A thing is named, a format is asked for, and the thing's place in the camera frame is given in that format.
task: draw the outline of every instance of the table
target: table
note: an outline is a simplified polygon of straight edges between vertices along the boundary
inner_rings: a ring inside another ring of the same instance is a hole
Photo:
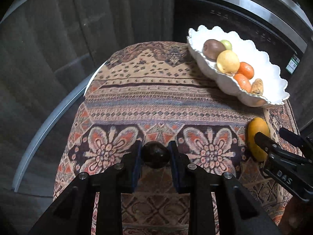
[[[233,173],[278,224],[291,195],[261,172],[245,146],[245,127],[264,118],[272,138],[298,133],[287,101],[274,110],[251,108],[221,92],[198,69],[187,44],[146,42],[114,53],[91,82],[58,167],[54,199],[80,172],[103,172],[135,142],[175,140],[190,161],[216,174]],[[91,233],[95,233],[97,201]],[[169,167],[144,166],[134,194],[123,194],[124,234],[187,234],[189,195],[178,195]],[[214,204],[216,232],[219,225]]]

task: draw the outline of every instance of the orange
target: orange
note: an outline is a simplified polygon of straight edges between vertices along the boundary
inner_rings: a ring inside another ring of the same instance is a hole
[[[253,67],[246,62],[240,62],[240,66],[237,73],[246,76],[249,80],[252,79],[254,76]]]
[[[236,80],[242,90],[246,90],[248,93],[251,92],[251,84],[246,76],[242,74],[235,74],[234,80]]]

